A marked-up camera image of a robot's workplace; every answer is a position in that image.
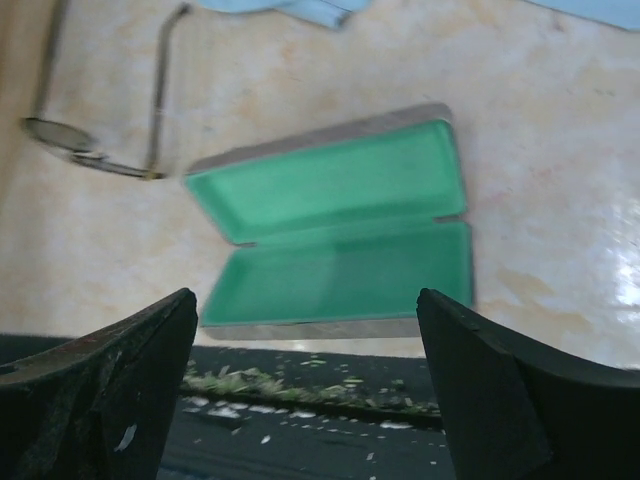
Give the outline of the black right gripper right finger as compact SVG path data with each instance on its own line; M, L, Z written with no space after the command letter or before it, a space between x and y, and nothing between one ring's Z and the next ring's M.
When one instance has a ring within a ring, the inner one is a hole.
M417 317L457 478L638 478L637 370L568 354L433 289Z

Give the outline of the grey glasses case green lining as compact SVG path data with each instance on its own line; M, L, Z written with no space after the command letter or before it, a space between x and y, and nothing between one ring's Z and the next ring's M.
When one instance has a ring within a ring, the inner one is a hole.
M474 300L453 116L428 103L196 161L185 185L234 250L201 311L223 340L412 337L416 300Z

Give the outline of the small light blue cloth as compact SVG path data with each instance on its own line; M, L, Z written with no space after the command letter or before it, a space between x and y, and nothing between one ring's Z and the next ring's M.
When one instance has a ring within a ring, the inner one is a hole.
M276 11L331 30L338 30L369 0L200 0L198 5L224 14Z

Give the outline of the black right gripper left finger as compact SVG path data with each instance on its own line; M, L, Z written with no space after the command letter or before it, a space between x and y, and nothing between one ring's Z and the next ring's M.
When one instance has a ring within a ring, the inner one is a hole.
M79 338L2 335L2 478L156 478L196 329L182 288Z

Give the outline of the large light blue cloth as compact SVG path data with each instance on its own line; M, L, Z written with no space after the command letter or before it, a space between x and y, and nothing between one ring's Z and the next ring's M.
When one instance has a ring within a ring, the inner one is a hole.
M531 3L625 31L639 31L639 0L531 0Z

